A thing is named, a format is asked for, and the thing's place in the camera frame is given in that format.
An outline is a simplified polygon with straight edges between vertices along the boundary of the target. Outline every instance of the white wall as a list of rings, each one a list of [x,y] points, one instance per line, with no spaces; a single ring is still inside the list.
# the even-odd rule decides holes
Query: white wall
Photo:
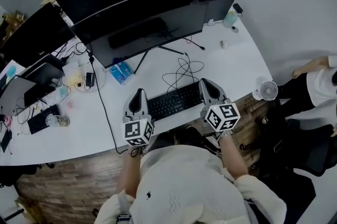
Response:
[[[6,218],[18,210],[15,204],[18,194],[13,186],[0,188],[0,216]],[[8,224],[28,224],[32,223],[24,218],[22,214],[12,218],[7,222]]]
[[[276,83],[284,84],[295,68],[314,57],[337,54],[336,0],[235,1]],[[307,119],[301,122],[303,128],[336,124],[335,102],[297,118]],[[309,177],[317,197],[299,223],[327,223],[337,211],[337,167],[323,177]]]

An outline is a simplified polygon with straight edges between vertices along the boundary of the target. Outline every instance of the water bottle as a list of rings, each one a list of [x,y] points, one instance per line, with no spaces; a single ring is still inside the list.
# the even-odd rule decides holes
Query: water bottle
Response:
[[[49,114],[46,117],[46,125],[50,127],[67,127],[70,124],[70,119],[67,116],[55,116]]]

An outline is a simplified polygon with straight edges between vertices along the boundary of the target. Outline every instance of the black keyboard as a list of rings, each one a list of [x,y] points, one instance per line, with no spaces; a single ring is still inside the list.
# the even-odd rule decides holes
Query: black keyboard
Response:
[[[148,113],[154,120],[172,116],[202,103],[199,82],[179,88],[147,101]]]
[[[49,126],[46,124],[46,117],[49,114],[53,115],[59,115],[60,112],[58,111],[57,105],[53,105],[45,110],[43,110],[41,113],[37,114],[36,116],[32,117],[28,120],[28,126],[29,130],[31,131],[31,134],[35,134],[39,132],[40,130],[43,130],[45,128],[48,128]]]

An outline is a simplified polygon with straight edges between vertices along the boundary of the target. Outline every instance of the small fan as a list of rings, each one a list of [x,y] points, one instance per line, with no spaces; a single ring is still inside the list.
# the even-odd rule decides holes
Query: small fan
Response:
[[[275,82],[268,81],[263,82],[260,88],[253,91],[253,97],[256,100],[275,100],[278,94],[278,88]]]

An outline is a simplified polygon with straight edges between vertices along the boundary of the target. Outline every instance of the floor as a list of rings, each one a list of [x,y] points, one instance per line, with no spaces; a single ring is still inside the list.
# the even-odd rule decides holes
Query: floor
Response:
[[[255,123],[257,117],[265,115],[269,103],[256,101],[246,96],[236,104],[241,119],[234,129],[236,145],[247,145],[259,135]],[[200,126],[201,122],[192,122]],[[259,150],[241,151],[250,167],[259,158]],[[82,158],[60,161],[54,169],[45,165],[33,176],[23,175],[17,187],[24,197],[36,202],[45,217],[52,223],[93,223],[94,208],[115,193],[117,178],[122,168],[122,156],[106,151]]]

